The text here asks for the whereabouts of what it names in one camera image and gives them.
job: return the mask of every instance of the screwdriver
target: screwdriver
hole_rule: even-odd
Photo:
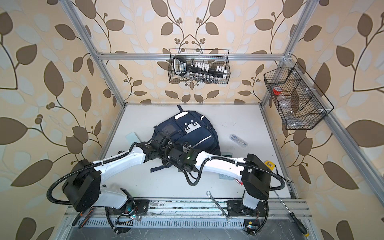
[[[308,237],[310,234],[307,232],[307,229],[304,227],[304,225],[301,223],[300,220],[297,219],[297,217],[295,216],[295,214],[293,212],[291,212],[287,206],[285,205],[285,203],[283,202],[283,200],[280,198],[280,196],[277,194],[276,191],[274,191],[277,195],[277,197],[280,199],[280,201],[284,204],[284,206],[286,207],[286,209],[288,210],[289,212],[289,216],[291,216],[291,218],[293,219],[293,221],[296,223],[297,227],[299,228],[299,230],[301,231],[302,234],[304,234],[304,236]]]

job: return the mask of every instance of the table surface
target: table surface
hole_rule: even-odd
[[[233,157],[246,157],[252,153],[263,162],[275,163],[282,174],[259,105],[182,105],[182,108],[197,111],[210,120],[217,131],[221,152],[230,152]],[[128,150],[130,146],[126,136],[131,132],[135,132],[140,141],[148,141],[154,126],[177,113],[176,105],[127,105],[106,157]],[[245,140],[248,146],[243,148],[230,140],[232,133]],[[136,165],[112,176],[105,184],[112,188],[125,188],[133,197],[148,198],[206,198],[207,191],[215,198],[241,198],[245,190],[235,180],[219,179],[219,175],[213,172],[203,172],[200,182],[194,187],[174,166],[150,172],[150,168],[160,165],[160,159]],[[272,186],[279,184],[277,179],[271,179]],[[287,186],[277,192],[281,198],[291,198]],[[270,192],[269,198],[277,196]]]

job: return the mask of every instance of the metal mesh basket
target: metal mesh basket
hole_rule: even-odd
[[[217,83],[227,84],[231,71],[229,68],[229,50],[224,49],[169,50],[169,82]]]
[[[309,87],[300,76],[297,64],[280,67],[264,74],[270,93],[286,129],[313,129],[334,108],[320,88]],[[315,96],[324,96],[332,107],[324,106]]]

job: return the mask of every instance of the backpack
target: backpack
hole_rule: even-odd
[[[154,139],[159,133],[163,133],[170,138],[172,143],[182,143],[191,148],[196,148],[213,155],[221,155],[218,137],[211,122],[196,111],[184,111],[180,105],[177,106],[180,113],[154,126]],[[168,168],[168,162],[163,162],[164,166],[155,167],[151,172]]]

